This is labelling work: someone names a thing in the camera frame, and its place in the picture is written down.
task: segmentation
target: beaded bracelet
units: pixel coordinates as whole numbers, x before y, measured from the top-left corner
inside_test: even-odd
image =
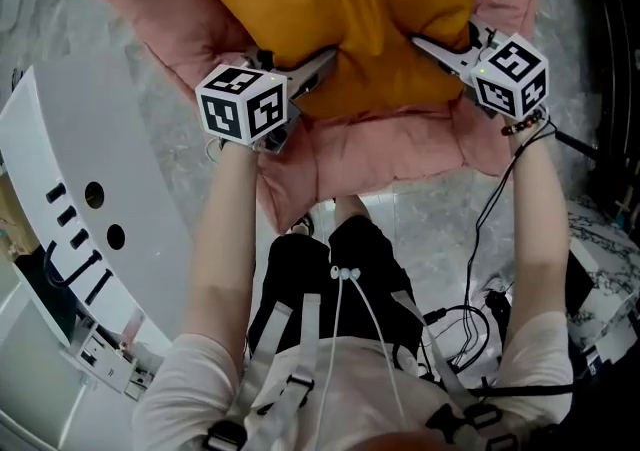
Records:
[[[524,131],[525,129],[530,128],[540,119],[542,119],[543,116],[544,116],[544,113],[542,112],[542,110],[535,109],[531,112],[531,115],[528,115],[527,118],[525,118],[524,120],[520,122],[516,122],[512,126],[504,126],[502,128],[502,135],[510,136],[510,135],[515,135],[520,131]]]

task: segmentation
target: round hole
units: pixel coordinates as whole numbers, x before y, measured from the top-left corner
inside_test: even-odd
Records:
[[[107,243],[114,250],[120,250],[124,246],[124,231],[122,227],[113,224],[107,229]]]
[[[84,190],[84,200],[89,207],[98,209],[104,204],[104,190],[100,183],[90,182]]]

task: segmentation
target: pink blanket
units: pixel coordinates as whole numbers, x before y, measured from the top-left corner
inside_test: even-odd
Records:
[[[129,20],[183,92],[251,39],[218,0],[107,0]],[[476,0],[474,11],[505,33],[530,37],[534,0]],[[499,129],[467,99],[357,118],[303,119],[278,156],[262,154],[258,198],[285,232],[315,203],[469,166],[500,173],[509,158]]]

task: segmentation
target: shirt sleeve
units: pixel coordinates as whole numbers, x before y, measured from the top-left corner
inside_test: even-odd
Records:
[[[496,387],[566,385],[573,382],[567,319],[561,312],[539,314],[507,347]],[[496,398],[496,406],[526,421],[529,430],[559,424],[571,408],[571,394]]]
[[[196,449],[238,390],[229,353],[200,335],[179,336],[133,414],[135,451]]]

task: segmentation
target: gray floor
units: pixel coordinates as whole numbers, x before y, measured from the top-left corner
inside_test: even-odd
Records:
[[[591,82],[594,72],[587,53],[589,19],[585,12],[589,8],[589,0],[539,0],[535,43],[551,65],[549,107],[554,122],[565,132],[592,142],[600,95]],[[174,200],[193,229],[215,171],[204,154],[205,136],[189,104],[150,61],[130,27],[102,1],[21,1],[18,23],[0,34],[0,106],[9,95],[14,67],[26,69],[39,59],[114,46],[126,51],[152,146]],[[566,194],[582,191],[588,162],[560,144],[550,142],[550,147]],[[364,196],[373,220],[394,243],[396,257],[412,279],[423,311],[462,303],[473,226],[495,182],[477,172],[460,171],[428,182],[396,183]],[[512,281],[511,204],[507,189],[483,229],[473,272],[474,292],[496,272],[502,276],[499,283]],[[326,241],[333,230],[332,213],[332,202],[313,210],[320,240]],[[262,214],[257,230],[256,299],[275,238]],[[477,303],[482,305],[481,298]],[[443,322],[442,328],[452,321],[455,319]],[[445,354],[454,354],[462,337],[461,325],[455,325],[438,342]],[[489,356],[499,353],[495,339],[488,351]],[[485,361],[482,367],[490,370],[495,362]]]

